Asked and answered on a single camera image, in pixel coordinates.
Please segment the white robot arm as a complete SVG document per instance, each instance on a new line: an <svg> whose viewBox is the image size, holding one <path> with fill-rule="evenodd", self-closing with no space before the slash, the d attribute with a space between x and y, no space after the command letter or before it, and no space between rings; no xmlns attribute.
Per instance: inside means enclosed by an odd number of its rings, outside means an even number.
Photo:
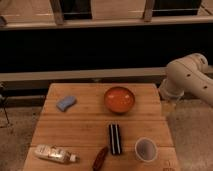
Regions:
<svg viewBox="0 0 213 171"><path fill-rule="evenodd" d="M166 101L178 101L186 91L213 107L213 79L206 76L206 57L193 53L169 62L158 90Z"/></svg>

